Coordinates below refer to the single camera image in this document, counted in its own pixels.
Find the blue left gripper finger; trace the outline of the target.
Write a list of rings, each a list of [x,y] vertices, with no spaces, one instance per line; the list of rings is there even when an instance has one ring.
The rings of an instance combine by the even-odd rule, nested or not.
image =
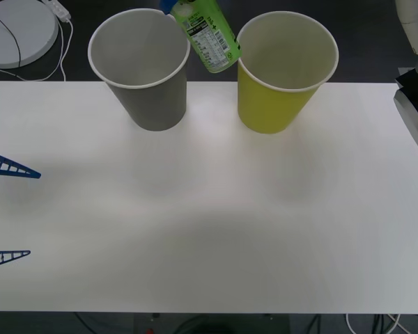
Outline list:
[[[0,155],[0,175],[40,179],[41,174],[27,166]]]
[[[18,260],[30,254],[30,250],[0,250],[0,265]]]

